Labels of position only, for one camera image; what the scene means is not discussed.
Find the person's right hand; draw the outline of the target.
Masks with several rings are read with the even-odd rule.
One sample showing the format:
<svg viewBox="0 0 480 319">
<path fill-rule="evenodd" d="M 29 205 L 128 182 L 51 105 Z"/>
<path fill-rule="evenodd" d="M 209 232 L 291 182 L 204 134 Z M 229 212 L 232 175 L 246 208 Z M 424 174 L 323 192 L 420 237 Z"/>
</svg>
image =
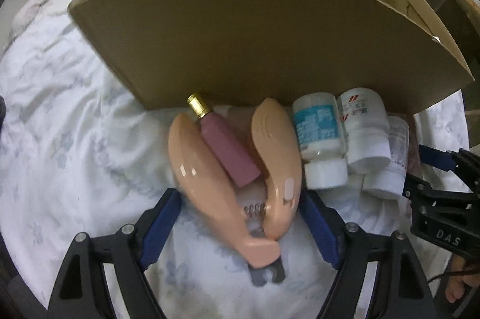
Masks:
<svg viewBox="0 0 480 319">
<path fill-rule="evenodd" d="M 462 271 L 476 269 L 479 265 L 466 265 L 464 258 L 454 255 L 451 262 L 451 271 Z M 445 289 L 445 297 L 451 304 L 456 303 L 465 294 L 465 287 L 478 287 L 479 286 L 479 274 L 450 276 L 448 284 Z"/>
</svg>

